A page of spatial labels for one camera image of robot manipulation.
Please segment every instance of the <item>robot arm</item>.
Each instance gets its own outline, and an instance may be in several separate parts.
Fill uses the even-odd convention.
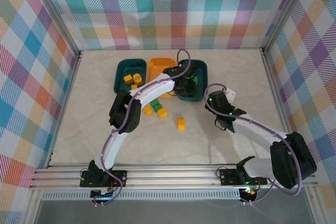
[[[211,93],[208,96],[207,104],[215,111],[229,115],[216,114],[217,122],[224,129],[246,136],[271,154],[271,159],[250,156],[237,164],[237,172],[240,174],[242,184],[256,177],[275,178],[288,189],[298,184],[299,178],[292,153],[289,152],[278,136],[285,139],[293,149],[299,162],[302,179],[307,178],[317,170],[309,149],[299,133],[287,134],[276,130],[271,130],[272,133],[270,133],[269,127],[254,120],[245,111],[232,106],[228,102],[224,91]],[[214,113],[207,104],[205,108]]]
[[[122,142],[126,136],[139,124],[141,110],[149,102],[174,89],[175,82],[173,80],[160,81],[168,79],[169,77],[170,76],[168,74],[162,73],[156,79],[137,89],[131,90],[130,92],[120,91],[117,94],[110,111],[110,123],[112,126],[112,131],[114,131],[110,136],[111,140],[109,141],[109,145],[106,147],[106,151],[104,153],[104,164],[107,169],[113,167],[114,159],[116,158],[115,156],[117,155]],[[136,96],[136,101],[132,103],[132,108],[130,110],[130,115],[128,117],[128,121],[126,122],[125,128],[119,132],[116,132],[115,130],[124,119],[123,112],[125,112],[125,103],[130,97],[133,97],[137,93],[138,95]],[[94,161],[98,168],[103,169],[100,156],[97,157]]]

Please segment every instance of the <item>metal rail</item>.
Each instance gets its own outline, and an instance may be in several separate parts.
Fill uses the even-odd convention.
[[[125,189],[223,189],[248,188],[248,185],[221,186],[215,175],[220,166],[235,168],[234,165],[116,165],[115,170],[127,170]],[[104,188],[79,187],[80,171],[88,165],[53,165],[35,171],[30,188],[32,190],[83,190]],[[316,186],[314,175],[305,179],[303,186]]]

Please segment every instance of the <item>small cube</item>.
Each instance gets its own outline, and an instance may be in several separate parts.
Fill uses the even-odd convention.
[[[132,76],[130,74],[128,76],[124,76],[124,82],[126,84],[131,84],[133,82]]]
[[[179,131],[183,131],[185,129],[185,126],[184,126],[184,118],[179,118],[177,120],[177,129]]]
[[[158,110],[157,114],[159,118],[164,118],[168,114],[168,111],[165,108],[162,108]]]
[[[149,104],[150,104],[152,107],[154,107],[155,105],[158,105],[158,104],[160,104],[160,103],[159,103],[159,101],[158,101],[157,99],[154,99],[154,100],[151,101]]]
[[[154,109],[155,112],[159,111],[159,110],[162,109],[162,108],[163,108],[163,107],[162,107],[161,104],[157,104],[157,105],[153,106],[153,109]]]
[[[135,75],[133,75],[133,81],[135,84],[137,84],[138,86],[142,85],[142,78],[141,75],[139,75],[138,73],[136,73]]]
[[[194,77],[193,81],[194,81],[196,84],[198,84],[198,77],[197,77],[197,76]]]
[[[146,113],[146,115],[151,115],[153,113],[151,107],[149,105],[146,105],[144,108],[143,108],[143,111]]]

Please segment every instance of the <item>cable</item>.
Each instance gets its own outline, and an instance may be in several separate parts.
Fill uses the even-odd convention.
[[[82,176],[82,172],[83,172],[83,170],[88,170],[88,171],[90,171],[89,169],[87,169],[87,168],[83,168],[82,170],[80,170],[80,172],[79,172],[79,176],[81,177],[81,178],[83,178],[83,176]]]
[[[268,180],[270,181],[270,183],[272,184],[272,186],[270,187],[270,189],[271,189],[273,186],[275,186],[275,187],[277,187],[280,191],[282,191],[283,193],[285,193],[285,194],[287,194],[287,195],[290,195],[290,196],[296,196],[296,195],[298,195],[298,194],[300,193],[300,191],[301,191],[301,188],[302,188],[301,169],[300,169],[299,161],[298,161],[298,159],[297,159],[297,157],[296,157],[296,155],[295,155],[295,153],[294,153],[292,147],[289,145],[289,143],[288,143],[282,136],[280,136],[278,133],[276,133],[275,131],[269,129],[268,127],[266,127],[266,126],[264,126],[264,125],[262,125],[261,123],[258,123],[258,122],[254,121],[254,120],[250,120],[250,119],[247,119],[247,118],[243,118],[243,117],[241,117],[241,116],[224,114],[224,113],[220,113],[219,111],[214,110],[214,109],[210,106],[210,104],[208,103],[207,98],[206,98],[206,95],[208,94],[208,90],[209,90],[209,88],[212,87],[212,86],[221,86],[221,87],[223,87],[225,90],[227,89],[225,85],[220,84],[220,83],[213,83],[213,84],[210,84],[208,87],[206,87],[206,89],[205,89],[205,91],[204,91],[204,97],[203,97],[203,99],[204,99],[204,101],[205,101],[205,104],[208,106],[208,108],[209,108],[212,112],[214,112],[214,113],[216,113],[216,114],[218,114],[218,115],[221,115],[221,116],[226,116],[226,117],[229,117],[229,118],[240,119],[240,120],[243,120],[243,121],[252,123],[252,124],[254,124],[254,125],[256,125],[256,126],[262,128],[262,129],[264,129],[265,131],[269,132],[270,134],[276,136],[277,138],[279,138],[279,139],[285,144],[285,146],[287,147],[287,149],[289,150],[289,152],[292,154],[292,157],[293,157],[293,159],[294,159],[294,163],[295,163],[295,167],[296,167],[296,170],[297,170],[297,173],[298,173],[298,179],[299,179],[299,181],[298,181],[298,188],[297,188],[297,190],[296,190],[294,193],[291,193],[291,192],[288,192],[288,191],[286,191],[286,190],[283,190],[280,186],[276,185],[276,184],[275,184],[275,180],[272,182],[270,179],[268,179]]]
[[[261,182],[260,182],[260,178],[258,177],[258,190],[257,191],[260,191],[260,185],[261,185]]]
[[[118,183],[117,183],[115,189],[113,190],[113,178],[112,178],[112,181],[111,181],[111,190],[115,191],[115,190],[117,190],[117,189],[118,189]]]
[[[218,170],[221,169],[222,167],[224,167],[225,169],[228,169],[225,166],[220,166],[219,168],[217,168],[217,170],[215,171],[215,174],[216,174],[217,178],[220,178],[219,175],[218,175]]]
[[[175,94],[170,94],[170,92],[167,92],[168,95],[171,95],[172,97],[175,97],[177,95],[179,95],[179,93],[175,93]]]
[[[217,128],[219,128],[221,131],[226,131],[226,128],[222,129],[222,128],[219,127],[216,123],[217,123],[217,119],[215,119],[215,126],[216,126]]]
[[[176,79],[176,78],[179,78],[179,77],[183,76],[185,73],[187,73],[187,71],[189,70],[189,67],[190,67],[190,65],[191,65],[191,57],[190,57],[190,54],[189,54],[189,52],[188,52],[187,50],[185,50],[185,49],[180,49],[180,50],[177,52],[177,56],[176,56],[176,58],[177,58],[177,62],[179,62],[179,61],[178,61],[178,60],[179,60],[179,59],[178,59],[178,58],[179,58],[178,56],[180,55],[180,52],[181,52],[181,51],[186,52],[186,54],[187,54],[187,56],[188,56],[188,65],[187,65],[187,67],[182,71],[182,73],[178,74],[177,76],[168,77],[168,78],[163,79],[163,80],[158,80],[158,81],[150,82],[147,86],[145,86],[145,87],[143,87],[141,90],[139,90],[139,91],[138,91],[138,92],[131,98],[131,100],[130,100],[130,102],[129,102],[129,104],[128,104],[128,107],[127,107],[127,109],[126,109],[126,114],[125,114],[124,121],[122,122],[122,124],[120,125],[120,127],[117,128],[116,130],[112,130],[111,133],[110,133],[110,135],[109,135],[108,138],[106,139],[106,141],[105,141],[105,143],[104,143],[104,146],[103,146],[103,149],[102,149],[102,151],[101,151],[101,157],[100,157],[101,165],[102,165],[104,171],[105,171],[108,175],[110,175],[112,178],[114,178],[116,181],[119,182],[119,184],[120,184],[120,189],[119,189],[118,193],[116,193],[115,196],[113,196],[110,200],[106,201],[104,204],[101,203],[101,206],[107,205],[107,204],[111,203],[115,198],[117,198],[117,197],[119,196],[119,194],[121,193],[121,190],[122,190],[122,187],[123,187],[122,181],[121,181],[118,177],[116,177],[116,176],[114,176],[112,173],[110,173],[109,170],[106,169],[106,167],[105,167],[105,163],[104,163],[104,156],[105,156],[106,148],[107,148],[107,146],[109,146],[109,143],[110,143],[110,141],[111,141],[112,135],[113,135],[114,133],[116,133],[116,132],[119,132],[119,131],[125,126],[125,124],[126,124],[126,122],[127,122],[127,119],[128,119],[128,116],[129,116],[129,114],[130,114],[130,109],[131,109],[132,102],[136,99],[136,97],[137,97],[138,95],[140,95],[143,91],[145,91],[146,89],[148,89],[149,87],[151,87],[151,86],[153,86],[153,85],[155,85],[155,84],[157,84],[157,83],[161,83],[161,82],[163,82],[163,81],[174,80],[174,79]],[[98,203],[96,202],[96,197],[93,198],[93,203],[95,204],[95,206],[98,206]]]

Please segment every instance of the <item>green block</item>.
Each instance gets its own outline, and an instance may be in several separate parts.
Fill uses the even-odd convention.
[[[159,111],[159,110],[162,109],[162,108],[163,108],[163,107],[162,107],[161,104],[157,104],[157,105],[155,105],[155,106],[153,107],[153,109],[154,109],[155,112]]]
[[[151,101],[149,104],[150,104],[152,107],[154,107],[155,105],[158,105],[158,104],[160,104],[160,103],[159,103],[158,99],[154,99],[154,100]]]
[[[198,84],[198,77],[196,76],[196,77],[193,79],[193,81],[194,81],[196,84]]]

